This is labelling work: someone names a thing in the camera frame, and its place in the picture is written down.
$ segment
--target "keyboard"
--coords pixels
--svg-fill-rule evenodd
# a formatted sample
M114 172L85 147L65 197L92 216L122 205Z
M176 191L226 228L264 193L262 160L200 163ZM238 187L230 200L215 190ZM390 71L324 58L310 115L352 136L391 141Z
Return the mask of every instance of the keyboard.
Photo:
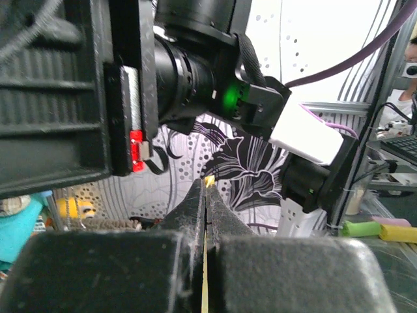
M381 149L417 166L417 136L381 140Z

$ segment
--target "teal object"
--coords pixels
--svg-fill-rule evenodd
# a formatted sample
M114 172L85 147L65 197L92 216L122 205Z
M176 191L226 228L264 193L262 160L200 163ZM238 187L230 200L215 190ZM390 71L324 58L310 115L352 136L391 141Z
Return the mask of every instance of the teal object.
M0 262L14 263L30 238L42 210L40 194L31 196L30 204L15 215L0 217Z
M0 261L0 271L6 271L12 267L11 263Z
M39 195L40 197L42 197L42 201L44 205L47 207L48 206L47 198L52 196L52 191L48 190L48 191L39 192Z

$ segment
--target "black strap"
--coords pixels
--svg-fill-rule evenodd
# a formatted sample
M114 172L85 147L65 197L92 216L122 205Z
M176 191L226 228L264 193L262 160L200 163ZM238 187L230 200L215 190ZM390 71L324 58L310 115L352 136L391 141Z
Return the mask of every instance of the black strap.
M154 145L154 151L158 153L158 156L161 159L162 169L160 169L152 160L144 161L145 164L155 175L161 175L163 173L166 173L169 169L169 159L167 153L165 152L165 150L163 150L161 147L158 147L157 145Z
M397 170L398 164L395 160L385 160L385 162L388 163L388 172L389 173L395 173Z
M242 63L250 83L266 88L266 80L259 67L259 60L256 56L255 48L249 37L245 34L236 34L239 43L239 50L242 54Z

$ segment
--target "green led light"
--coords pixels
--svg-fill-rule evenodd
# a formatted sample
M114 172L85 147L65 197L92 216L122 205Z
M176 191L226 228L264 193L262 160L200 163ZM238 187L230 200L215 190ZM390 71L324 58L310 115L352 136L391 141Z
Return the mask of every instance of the green led light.
M223 109L226 113L233 113L237 109L238 100L245 98L247 89L244 88L242 94L241 87L239 83L233 83L225 90L223 95Z
M231 112L237 106L237 100L239 99L239 86L237 84L231 85L226 89L223 96L223 108Z

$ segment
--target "red label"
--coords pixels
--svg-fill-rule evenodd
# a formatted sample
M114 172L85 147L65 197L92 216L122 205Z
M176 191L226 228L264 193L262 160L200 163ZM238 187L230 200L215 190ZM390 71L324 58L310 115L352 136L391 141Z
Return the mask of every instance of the red label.
M143 170L144 163L140 161L140 143L143 141L141 130L132 130L130 132L130 155L132 156L133 172Z

